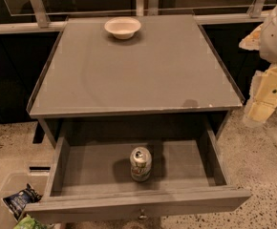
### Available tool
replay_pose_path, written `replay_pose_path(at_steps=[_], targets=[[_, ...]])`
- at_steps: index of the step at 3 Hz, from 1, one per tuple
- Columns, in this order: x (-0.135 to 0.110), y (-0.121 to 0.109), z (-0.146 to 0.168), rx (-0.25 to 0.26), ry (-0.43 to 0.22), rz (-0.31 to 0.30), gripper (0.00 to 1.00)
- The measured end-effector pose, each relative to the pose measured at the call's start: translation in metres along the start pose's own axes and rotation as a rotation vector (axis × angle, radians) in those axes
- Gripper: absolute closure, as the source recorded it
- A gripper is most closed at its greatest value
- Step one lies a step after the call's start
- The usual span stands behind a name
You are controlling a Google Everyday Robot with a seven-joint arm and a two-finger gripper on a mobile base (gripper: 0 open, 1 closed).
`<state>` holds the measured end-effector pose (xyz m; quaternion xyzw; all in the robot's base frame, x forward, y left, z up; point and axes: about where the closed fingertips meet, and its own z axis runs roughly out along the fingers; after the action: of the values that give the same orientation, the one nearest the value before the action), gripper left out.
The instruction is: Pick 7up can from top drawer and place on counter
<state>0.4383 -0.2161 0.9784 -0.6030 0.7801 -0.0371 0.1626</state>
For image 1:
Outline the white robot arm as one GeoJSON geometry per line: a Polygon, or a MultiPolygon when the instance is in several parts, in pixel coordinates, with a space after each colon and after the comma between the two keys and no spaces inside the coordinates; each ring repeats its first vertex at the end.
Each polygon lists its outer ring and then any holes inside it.
{"type": "Polygon", "coordinates": [[[277,109],[277,5],[265,21],[239,44],[244,50],[258,51],[270,63],[264,72],[256,71],[252,77],[249,99],[245,104],[243,123],[258,127],[266,123],[277,109]]]}

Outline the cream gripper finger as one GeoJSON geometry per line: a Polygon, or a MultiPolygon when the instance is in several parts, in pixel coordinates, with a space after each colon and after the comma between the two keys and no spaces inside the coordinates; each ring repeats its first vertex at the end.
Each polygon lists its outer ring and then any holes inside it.
{"type": "Polygon", "coordinates": [[[247,127],[259,127],[266,123],[276,108],[277,64],[271,64],[266,71],[256,71],[252,77],[243,123],[247,127]]]}
{"type": "Polygon", "coordinates": [[[249,35],[241,40],[239,47],[248,51],[258,51],[260,49],[260,34],[262,25],[257,26],[249,35]]]}

